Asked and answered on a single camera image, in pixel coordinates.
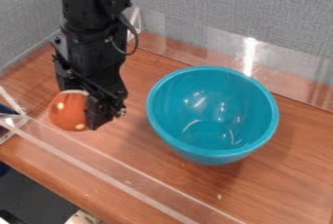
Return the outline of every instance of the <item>orange ball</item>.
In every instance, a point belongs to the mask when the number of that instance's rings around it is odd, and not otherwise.
[[[87,91],[70,90],[60,92],[50,104],[48,116],[64,131],[87,130]]]

